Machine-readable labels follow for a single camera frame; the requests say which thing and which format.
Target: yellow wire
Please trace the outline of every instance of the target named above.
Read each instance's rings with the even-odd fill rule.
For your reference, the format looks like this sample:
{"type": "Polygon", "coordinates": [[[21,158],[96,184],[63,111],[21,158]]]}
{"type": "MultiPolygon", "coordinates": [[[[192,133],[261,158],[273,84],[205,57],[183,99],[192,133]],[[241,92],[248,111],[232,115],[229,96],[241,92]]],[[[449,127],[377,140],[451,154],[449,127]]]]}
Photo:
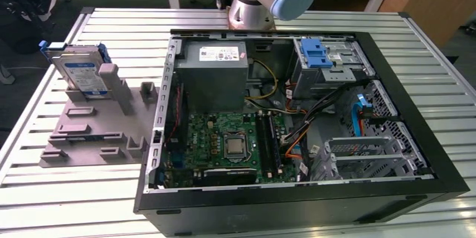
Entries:
{"type": "Polygon", "coordinates": [[[267,94],[267,95],[263,95],[263,96],[255,96],[255,97],[245,97],[245,99],[247,100],[256,100],[256,99],[265,99],[267,97],[269,97],[271,95],[273,95],[275,94],[275,92],[276,92],[276,89],[277,89],[277,79],[276,79],[276,76],[275,76],[275,73],[273,73],[273,71],[269,69],[269,67],[261,62],[261,61],[259,61],[259,60],[255,60],[255,61],[257,61],[261,65],[263,65],[263,67],[268,70],[268,72],[271,73],[271,75],[273,76],[273,80],[275,80],[275,87],[273,87],[273,90],[267,94]]]}

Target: red wire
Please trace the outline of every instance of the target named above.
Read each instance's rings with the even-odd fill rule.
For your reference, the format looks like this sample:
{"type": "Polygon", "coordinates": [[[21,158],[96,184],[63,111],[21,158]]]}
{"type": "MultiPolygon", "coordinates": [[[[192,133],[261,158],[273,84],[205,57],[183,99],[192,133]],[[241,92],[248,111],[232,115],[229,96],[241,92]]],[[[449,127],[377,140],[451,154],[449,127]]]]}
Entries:
{"type": "Polygon", "coordinates": [[[179,116],[179,98],[180,98],[180,87],[177,86],[177,100],[176,100],[176,124],[173,126],[173,129],[172,129],[172,132],[171,132],[171,135],[169,135],[169,138],[167,139],[167,142],[168,143],[171,141],[171,138],[173,136],[173,133],[177,129],[177,126],[179,126],[179,121],[180,121],[180,116],[179,116]]]}

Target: blue drive bay latch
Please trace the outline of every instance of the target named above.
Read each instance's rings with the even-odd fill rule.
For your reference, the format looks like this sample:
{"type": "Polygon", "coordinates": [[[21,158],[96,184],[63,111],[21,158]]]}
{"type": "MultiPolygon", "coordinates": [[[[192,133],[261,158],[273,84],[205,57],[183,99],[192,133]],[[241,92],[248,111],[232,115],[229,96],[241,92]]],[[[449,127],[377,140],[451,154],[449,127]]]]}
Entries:
{"type": "Polygon", "coordinates": [[[308,68],[331,68],[333,66],[332,61],[327,58],[327,48],[320,43],[319,39],[303,38],[301,52],[307,58],[308,68]]]}

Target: metal table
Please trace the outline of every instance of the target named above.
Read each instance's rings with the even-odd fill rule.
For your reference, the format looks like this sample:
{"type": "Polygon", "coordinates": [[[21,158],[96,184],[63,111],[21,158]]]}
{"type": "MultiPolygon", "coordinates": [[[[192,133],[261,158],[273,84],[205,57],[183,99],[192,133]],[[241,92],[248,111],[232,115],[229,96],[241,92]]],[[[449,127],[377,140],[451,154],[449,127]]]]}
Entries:
{"type": "MultiPolygon", "coordinates": [[[[131,86],[160,83],[172,28],[227,28],[221,11],[84,9],[67,42],[103,41],[131,86]]],[[[280,30],[365,31],[389,61],[471,191],[432,203],[385,224],[320,227],[228,235],[308,237],[476,236],[476,92],[443,59],[411,19],[396,13],[308,12],[276,21],[280,30]]],[[[132,213],[139,164],[43,169],[37,162],[67,101],[53,67],[41,80],[0,150],[3,237],[160,237],[132,213]]]]}

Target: orange wire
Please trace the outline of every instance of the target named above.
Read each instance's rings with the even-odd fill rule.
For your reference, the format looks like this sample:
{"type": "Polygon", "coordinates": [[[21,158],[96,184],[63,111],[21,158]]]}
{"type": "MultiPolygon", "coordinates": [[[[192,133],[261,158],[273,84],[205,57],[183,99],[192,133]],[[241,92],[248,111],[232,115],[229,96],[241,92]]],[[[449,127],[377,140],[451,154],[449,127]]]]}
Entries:
{"type": "Polygon", "coordinates": [[[301,156],[296,156],[295,154],[289,154],[292,148],[296,146],[296,144],[299,143],[299,141],[301,140],[301,138],[304,137],[307,131],[309,130],[309,127],[304,130],[304,132],[299,135],[297,139],[295,140],[295,142],[292,143],[292,145],[288,148],[288,151],[285,152],[284,156],[285,157],[296,157],[296,158],[301,158],[301,156]]]}

